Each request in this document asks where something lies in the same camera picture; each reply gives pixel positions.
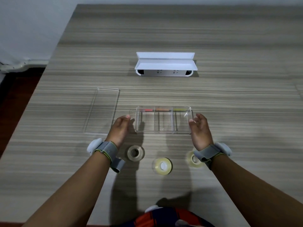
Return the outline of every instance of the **hand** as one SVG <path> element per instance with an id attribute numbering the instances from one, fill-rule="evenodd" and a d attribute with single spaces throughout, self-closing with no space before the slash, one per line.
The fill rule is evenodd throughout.
<path id="1" fill-rule="evenodd" d="M 202 114 L 196 114 L 195 121 L 190 119 L 188 124 L 191 129 L 191 140 L 194 147 L 200 151 L 214 144 L 208 127 L 207 119 Z"/>
<path id="2" fill-rule="evenodd" d="M 128 124 L 130 119 L 130 115 L 117 118 L 115 123 L 112 125 L 105 141 L 113 142 L 119 149 L 123 144 L 124 138 L 128 134 Z"/>

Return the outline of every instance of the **transparent box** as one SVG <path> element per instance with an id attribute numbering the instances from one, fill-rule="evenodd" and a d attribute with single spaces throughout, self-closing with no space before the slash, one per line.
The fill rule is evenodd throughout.
<path id="1" fill-rule="evenodd" d="M 145 133 L 190 134 L 191 107 L 138 106 L 135 131 Z"/>
<path id="2" fill-rule="evenodd" d="M 118 88 L 97 88 L 85 122 L 84 133 L 108 134 L 113 123 L 118 97 Z"/>

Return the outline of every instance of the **clear tape roll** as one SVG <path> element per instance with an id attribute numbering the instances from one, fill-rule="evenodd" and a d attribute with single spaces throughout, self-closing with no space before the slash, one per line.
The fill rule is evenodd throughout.
<path id="1" fill-rule="evenodd" d="M 190 167 L 195 167 L 195 168 L 200 168 L 204 164 L 194 155 L 194 151 L 190 151 L 187 153 L 186 161 Z"/>
<path id="2" fill-rule="evenodd" d="M 144 158 L 144 149 L 141 146 L 133 145 L 127 150 L 127 157 L 133 162 L 138 162 Z"/>
<path id="3" fill-rule="evenodd" d="M 158 174 L 167 175 L 172 171 L 172 162 L 168 158 L 156 159 L 154 169 Z"/>

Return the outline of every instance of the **white box lid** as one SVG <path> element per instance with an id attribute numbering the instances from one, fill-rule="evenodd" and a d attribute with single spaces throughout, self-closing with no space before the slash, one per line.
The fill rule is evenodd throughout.
<path id="1" fill-rule="evenodd" d="M 192 60 L 195 53 L 137 52 L 136 70 L 188 70 L 197 71 Z"/>

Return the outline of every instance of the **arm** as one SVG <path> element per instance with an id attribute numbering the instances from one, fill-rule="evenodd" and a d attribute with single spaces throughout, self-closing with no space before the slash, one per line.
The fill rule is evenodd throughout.
<path id="1" fill-rule="evenodd" d="M 206 118 L 190 121 L 197 150 L 213 144 Z M 226 155 L 213 157 L 211 170 L 251 226 L 302 226 L 303 204 L 248 172 Z"/>
<path id="2" fill-rule="evenodd" d="M 130 116 L 118 118 L 106 141 L 117 148 L 128 132 Z M 110 167 L 106 155 L 95 152 L 24 224 L 24 226 L 86 225 Z"/>

